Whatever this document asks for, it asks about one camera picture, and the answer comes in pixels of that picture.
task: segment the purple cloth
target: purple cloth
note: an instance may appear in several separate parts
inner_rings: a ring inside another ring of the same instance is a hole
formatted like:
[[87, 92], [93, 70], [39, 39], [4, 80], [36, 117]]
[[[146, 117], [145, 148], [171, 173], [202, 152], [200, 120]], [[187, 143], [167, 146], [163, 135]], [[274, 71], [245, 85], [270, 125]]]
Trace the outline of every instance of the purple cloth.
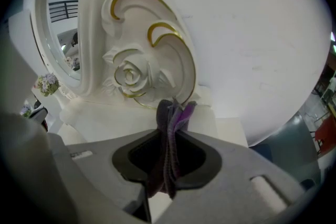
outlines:
[[168, 100], [160, 102], [156, 112], [156, 122], [157, 128], [162, 132], [161, 155], [148, 177], [149, 197], [153, 197], [158, 191], [168, 193], [170, 198], [175, 196], [175, 183], [181, 176], [175, 133], [178, 130], [187, 129], [196, 105], [196, 102], [189, 102], [183, 109], [175, 99], [173, 102]]

